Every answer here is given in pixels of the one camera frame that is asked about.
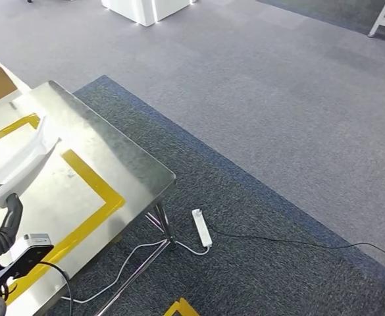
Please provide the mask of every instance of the black cable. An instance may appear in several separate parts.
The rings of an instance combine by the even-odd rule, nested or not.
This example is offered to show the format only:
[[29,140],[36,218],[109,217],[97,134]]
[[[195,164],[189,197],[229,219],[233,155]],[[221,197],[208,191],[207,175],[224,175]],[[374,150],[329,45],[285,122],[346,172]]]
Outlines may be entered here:
[[61,268],[54,265],[53,263],[45,262],[45,261],[41,261],[39,262],[41,265],[48,265],[49,267],[54,268],[57,271],[59,271],[66,282],[66,285],[68,286],[68,292],[69,294],[69,316],[73,315],[73,296],[72,296],[72,290],[71,289],[71,285],[69,284],[69,278],[66,274],[65,271],[62,270]]
[[318,248],[325,248],[325,249],[346,249],[346,248],[351,248],[351,247],[355,247],[355,246],[360,246],[360,245],[367,245],[367,246],[371,246],[375,249],[382,251],[383,253],[385,253],[385,250],[383,250],[378,246],[375,246],[374,244],[371,244],[369,242],[357,242],[355,244],[349,244],[346,246],[337,246],[337,247],[333,247],[333,246],[325,246],[325,245],[320,245],[320,244],[312,244],[310,242],[299,242],[297,240],[282,240],[282,239],[275,239],[275,238],[268,238],[268,237],[263,237],[263,236],[251,236],[251,235],[235,235],[235,234],[226,234],[225,232],[220,232],[214,227],[211,226],[208,221],[205,221],[209,229],[211,229],[214,232],[216,232],[217,234],[227,236],[227,237],[233,237],[233,238],[244,238],[244,239],[257,239],[257,240],[265,240],[267,242],[283,242],[286,244],[300,244],[300,245],[305,245],[305,246],[312,246],[312,247],[318,247]]

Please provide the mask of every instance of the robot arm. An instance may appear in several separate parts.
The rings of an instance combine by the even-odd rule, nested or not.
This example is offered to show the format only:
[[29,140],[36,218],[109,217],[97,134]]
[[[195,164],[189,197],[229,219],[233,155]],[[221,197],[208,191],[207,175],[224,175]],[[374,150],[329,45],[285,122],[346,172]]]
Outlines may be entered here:
[[0,255],[14,245],[23,215],[23,204],[17,194],[8,196],[6,202],[8,211],[0,228]]
[[[18,196],[40,173],[58,140],[47,118],[43,117],[32,139],[0,169],[0,208],[7,208],[0,228],[0,255],[15,243],[23,215],[23,204]],[[8,296],[7,281],[9,278],[28,274],[52,248],[51,244],[34,245],[7,267],[0,264],[0,316],[4,316],[7,310],[5,301]]]

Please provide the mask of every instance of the table top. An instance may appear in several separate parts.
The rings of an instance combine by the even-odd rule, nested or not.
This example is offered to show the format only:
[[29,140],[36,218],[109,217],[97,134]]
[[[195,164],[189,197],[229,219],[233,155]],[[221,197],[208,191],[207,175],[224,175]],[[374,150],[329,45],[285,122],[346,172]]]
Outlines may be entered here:
[[[175,183],[173,172],[53,81],[0,103],[0,166],[34,135],[43,115],[61,141],[20,197],[17,238],[48,233],[55,248],[45,260],[71,277]],[[0,210],[0,225],[4,213]],[[44,311],[65,285],[42,265],[16,283],[7,315]]]

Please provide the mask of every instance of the yellow tape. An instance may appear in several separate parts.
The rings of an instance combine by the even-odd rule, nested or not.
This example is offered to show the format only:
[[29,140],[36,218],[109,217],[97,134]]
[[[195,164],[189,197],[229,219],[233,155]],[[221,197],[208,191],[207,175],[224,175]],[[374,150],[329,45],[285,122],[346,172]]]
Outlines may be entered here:
[[[38,122],[39,119],[35,114],[20,118],[17,122],[0,130],[0,139],[27,123],[34,128],[37,128]],[[78,173],[88,186],[91,187],[94,192],[105,201],[105,204],[94,212],[93,215],[88,217],[78,228],[75,228],[74,231],[67,235],[61,242],[59,242],[52,251],[44,258],[44,261],[50,263],[59,262],[67,253],[97,228],[104,220],[124,204],[123,197],[113,190],[111,186],[75,154],[75,152],[71,149],[67,150],[62,154],[62,158],[71,166],[75,172]],[[48,269],[49,266],[38,265],[30,271],[30,273],[27,276],[17,280],[15,284],[17,284],[17,287],[15,291],[10,294],[9,298],[7,300],[7,304],[9,305],[12,303],[23,292],[29,289],[35,281],[43,276]]]
[[180,298],[178,302],[175,301],[173,305],[169,307],[164,316],[174,316],[176,312],[178,312],[181,316],[199,316],[192,306],[190,306],[189,303],[184,298]]
[[32,125],[33,128],[37,128],[38,126],[38,122],[40,122],[40,119],[35,114],[30,114],[26,117],[20,118],[20,120],[17,120],[17,122],[12,123],[9,126],[7,126],[5,128],[0,130],[0,139],[4,136],[11,134],[11,132],[14,132],[14,130],[17,130],[17,129],[22,127],[23,125],[25,125],[27,123]]

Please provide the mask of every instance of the white power strip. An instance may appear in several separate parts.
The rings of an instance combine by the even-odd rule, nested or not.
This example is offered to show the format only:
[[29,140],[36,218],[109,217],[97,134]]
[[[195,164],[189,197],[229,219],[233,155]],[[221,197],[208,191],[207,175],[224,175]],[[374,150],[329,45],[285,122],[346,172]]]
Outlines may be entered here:
[[207,224],[204,220],[204,216],[201,209],[195,209],[192,211],[192,216],[197,229],[198,230],[198,234],[201,239],[201,243],[204,247],[211,247],[213,241],[211,241],[211,237],[208,229],[207,228]]

